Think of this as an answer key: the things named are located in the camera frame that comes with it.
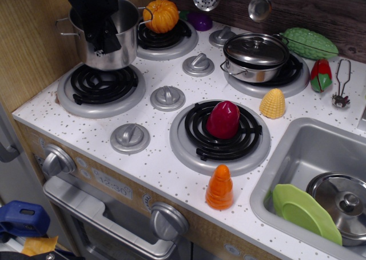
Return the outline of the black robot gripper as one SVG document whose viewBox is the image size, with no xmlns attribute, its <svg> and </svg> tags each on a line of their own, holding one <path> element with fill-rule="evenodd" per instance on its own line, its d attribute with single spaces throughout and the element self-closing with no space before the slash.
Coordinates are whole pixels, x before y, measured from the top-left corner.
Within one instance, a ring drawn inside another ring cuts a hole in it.
<svg viewBox="0 0 366 260">
<path fill-rule="evenodd" d="M 118 11 L 118 0 L 68 0 L 80 17 L 85 39 L 98 54 L 121 49 L 112 15 Z"/>
</svg>

